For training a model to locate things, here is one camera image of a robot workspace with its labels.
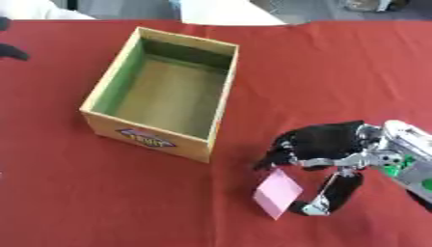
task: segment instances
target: red table surface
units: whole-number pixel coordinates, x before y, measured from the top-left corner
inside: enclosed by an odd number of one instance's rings
[[[241,45],[210,165],[95,136],[78,112],[136,26]],[[399,119],[432,131],[432,23],[212,27],[166,21],[15,22],[0,41],[0,246],[432,245],[432,217],[376,171],[331,217],[273,221],[251,165],[308,124]],[[310,195],[330,172],[287,168]]]

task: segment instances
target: box label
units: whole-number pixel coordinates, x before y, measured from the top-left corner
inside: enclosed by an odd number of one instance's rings
[[[154,135],[131,128],[118,129],[118,133],[149,148],[175,147],[176,145]]]

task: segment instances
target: pink cube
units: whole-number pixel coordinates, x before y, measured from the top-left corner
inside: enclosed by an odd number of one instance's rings
[[[256,189],[254,199],[273,219],[277,220],[302,191],[302,187],[283,170],[277,168]]]

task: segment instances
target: open box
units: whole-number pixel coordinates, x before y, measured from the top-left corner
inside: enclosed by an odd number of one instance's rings
[[[80,111],[98,135],[209,162],[238,45],[137,28]]]

